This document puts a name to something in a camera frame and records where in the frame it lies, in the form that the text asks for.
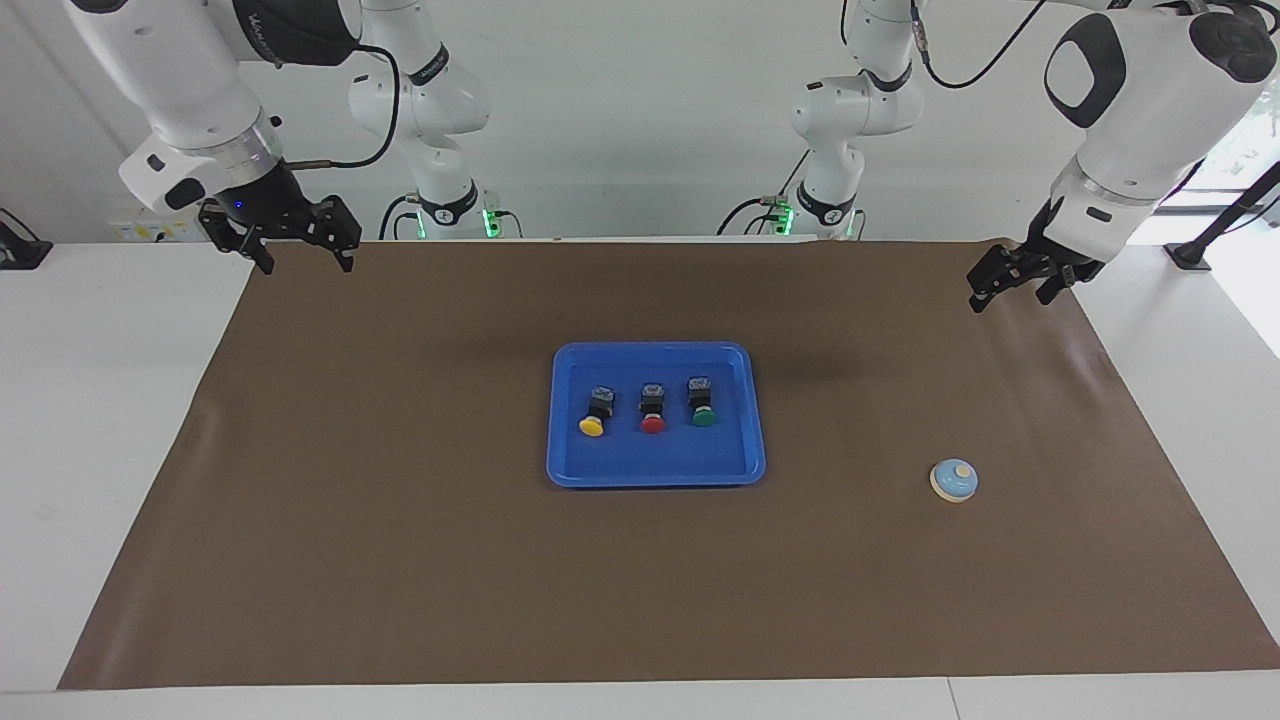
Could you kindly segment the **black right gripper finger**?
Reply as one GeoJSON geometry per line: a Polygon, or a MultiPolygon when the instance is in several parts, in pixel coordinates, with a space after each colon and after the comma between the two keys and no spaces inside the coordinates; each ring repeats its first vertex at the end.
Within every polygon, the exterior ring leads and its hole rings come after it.
{"type": "Polygon", "coordinates": [[[234,222],[215,200],[204,200],[200,204],[198,224],[219,252],[239,255],[265,275],[273,273],[274,258],[256,225],[241,225],[234,222]]]}
{"type": "Polygon", "coordinates": [[[355,269],[355,254],[361,242],[361,225],[338,195],[329,195],[308,206],[308,243],[329,251],[343,273],[355,269]]]}

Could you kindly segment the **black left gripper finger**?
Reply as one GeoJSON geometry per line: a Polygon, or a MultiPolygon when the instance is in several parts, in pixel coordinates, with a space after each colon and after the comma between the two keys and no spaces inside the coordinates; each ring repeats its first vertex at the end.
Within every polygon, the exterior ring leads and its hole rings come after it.
{"type": "Polygon", "coordinates": [[[1074,284],[1092,282],[1103,266],[1103,263],[1051,263],[1044,281],[1036,290],[1036,297],[1042,306],[1048,306],[1061,292],[1070,290],[1074,284]]]}
{"type": "Polygon", "coordinates": [[[1020,250],[988,249],[966,274],[970,309],[983,313],[996,296],[1025,284],[1029,272],[1030,261],[1020,250]]]}

